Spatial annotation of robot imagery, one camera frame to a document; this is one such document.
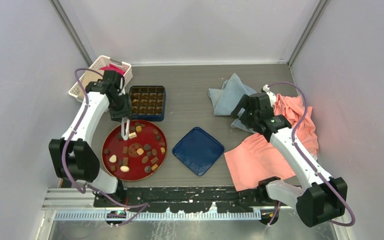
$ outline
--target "pink towel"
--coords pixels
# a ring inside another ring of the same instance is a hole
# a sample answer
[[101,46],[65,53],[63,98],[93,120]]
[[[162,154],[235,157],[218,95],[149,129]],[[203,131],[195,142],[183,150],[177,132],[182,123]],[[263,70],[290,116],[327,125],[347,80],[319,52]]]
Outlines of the pink towel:
[[[311,120],[312,110],[313,107],[309,106],[296,135],[310,154],[316,156],[319,144],[315,134],[316,126]],[[300,96],[277,95],[274,114],[286,116],[292,127],[295,127],[303,113],[304,106]],[[225,152],[224,156],[236,191],[256,188],[259,181],[273,176],[283,180],[295,176],[280,152],[259,133],[247,137],[238,147]]]

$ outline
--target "blue towel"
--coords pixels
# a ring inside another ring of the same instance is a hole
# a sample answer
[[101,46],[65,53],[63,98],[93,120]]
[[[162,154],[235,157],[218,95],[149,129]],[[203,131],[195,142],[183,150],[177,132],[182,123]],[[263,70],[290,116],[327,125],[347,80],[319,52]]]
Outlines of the blue towel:
[[[244,94],[251,95],[255,93],[256,91],[254,89],[241,82],[241,79],[236,73],[223,83],[221,89],[208,89],[208,96],[211,99],[215,116],[229,116]],[[242,115],[243,112],[244,110],[241,110],[238,115]],[[235,119],[230,126],[255,133],[255,131],[243,125],[239,119]]]

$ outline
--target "gray table surface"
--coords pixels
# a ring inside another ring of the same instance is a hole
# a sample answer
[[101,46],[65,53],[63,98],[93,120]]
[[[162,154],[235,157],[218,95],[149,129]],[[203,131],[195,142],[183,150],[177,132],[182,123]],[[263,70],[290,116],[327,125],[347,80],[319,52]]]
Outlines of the gray table surface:
[[[236,148],[251,135],[231,128],[232,118],[214,116],[208,96],[209,88],[220,89],[233,73],[256,91],[265,84],[293,82],[286,64],[138,66],[132,70],[133,78],[127,88],[134,85],[165,87],[165,118],[164,121],[154,123],[166,137],[167,154],[160,169],[152,176],[124,182],[126,187],[233,186],[224,155],[203,176],[196,176],[173,155],[172,148],[194,127],[202,128],[217,139],[224,145],[225,152]],[[296,90],[287,85],[274,86],[272,91],[284,96],[297,95]],[[108,113],[100,119],[92,140],[92,149],[99,158],[107,135],[117,125],[110,120]]]

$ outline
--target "purple cable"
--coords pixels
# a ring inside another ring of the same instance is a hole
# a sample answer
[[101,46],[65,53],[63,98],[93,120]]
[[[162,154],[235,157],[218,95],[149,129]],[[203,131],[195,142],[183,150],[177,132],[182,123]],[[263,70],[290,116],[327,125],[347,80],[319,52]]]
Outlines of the purple cable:
[[270,224],[272,224],[273,220],[275,219],[276,217],[276,214],[278,214],[278,212],[281,210],[281,202],[280,201],[277,201],[277,205],[276,205],[276,208],[274,209],[274,213],[273,213],[273,216],[271,217],[270,221],[268,222],[267,226],[270,228]]
[[83,87],[82,85],[82,82],[80,81],[80,78],[78,76],[78,72],[79,71],[91,71],[91,72],[94,72],[96,74],[98,74],[99,76],[102,77],[102,74],[100,74],[99,72],[93,70],[93,69],[90,69],[90,68],[78,68],[74,71],[74,76],[75,76],[75,80],[77,81],[81,91],[84,93],[84,99],[85,99],[85,103],[86,105],[84,106],[84,109],[83,109],[83,112],[81,113],[80,117],[78,118],[78,121],[77,123],[74,125],[74,128],[72,129],[70,135],[68,136],[68,138],[65,140],[65,144],[64,144],[64,147],[62,148],[62,155],[61,155],[61,159],[62,159],[62,167],[64,168],[64,172],[65,174],[67,175],[67,178],[70,180],[71,184],[73,186],[75,186],[75,188],[82,194],[85,194],[86,193],[86,187],[92,189],[93,191],[96,191],[96,192],[100,192],[103,196],[105,196],[107,199],[109,199],[111,202],[113,202],[115,205],[118,205],[120,207],[123,207],[123,208],[140,208],[141,209],[139,211],[137,211],[137,213],[135,215],[133,215],[130,219],[124,221],[123,223],[119,224],[118,226],[122,226],[122,225],[125,225],[125,224],[128,224],[130,223],[139,213],[141,213],[143,210],[145,210],[145,208],[148,206],[148,203],[145,202],[145,203],[142,203],[142,204],[139,204],[139,205],[124,205],[124,204],[121,204],[119,202],[117,202],[116,200],[114,200],[112,197],[110,197],[107,193],[105,192],[102,192],[101,190],[93,187],[93,186],[90,186],[88,185],[87,183],[85,183],[83,185],[83,189],[82,187],[80,187],[76,180],[74,180],[73,176],[70,174],[70,171],[67,167],[67,159],[66,159],[66,153],[67,153],[67,148],[69,146],[69,143],[71,141],[71,139],[73,138],[74,134],[76,133],[77,131],[77,128],[79,127],[80,123],[82,122],[83,118],[85,117],[85,114],[88,110],[88,107],[89,107],[89,96],[85,90],[85,87]]
[[[296,88],[299,93],[301,93],[302,100],[303,100],[304,106],[305,106],[304,114],[302,115],[302,117],[298,121],[298,123],[295,125],[295,127],[292,129],[292,136],[291,136],[291,138],[292,138],[292,143],[295,146],[296,150],[304,158],[304,160],[308,163],[308,165],[313,169],[313,171],[317,173],[317,171],[318,171],[317,167],[304,154],[304,152],[298,146],[298,143],[295,142],[295,132],[297,131],[298,126],[300,126],[300,124],[304,121],[304,119],[305,119],[305,117],[307,115],[308,107],[309,107],[308,104],[307,104],[306,96],[304,95],[304,92],[299,87],[297,87],[293,83],[286,82],[286,81],[275,82],[273,84],[269,84],[268,87],[270,88],[270,87],[272,87],[274,85],[278,85],[278,84],[291,85],[294,88]],[[343,226],[343,227],[351,227],[352,225],[354,225],[356,223],[356,216],[354,215],[353,210],[351,210],[351,207],[348,205],[348,203],[344,200],[344,198],[338,193],[338,191],[335,190],[335,188],[328,182],[328,180],[321,173],[319,173],[318,176],[327,185],[327,187],[329,187],[329,189],[333,192],[333,194],[335,194],[335,196],[340,200],[340,202],[345,206],[345,208],[349,212],[349,215],[351,216],[351,221],[349,223],[342,223],[342,222],[338,222],[338,221],[334,221],[334,220],[329,220],[329,222],[331,222],[333,224],[336,224],[336,225],[339,225],[339,226]]]

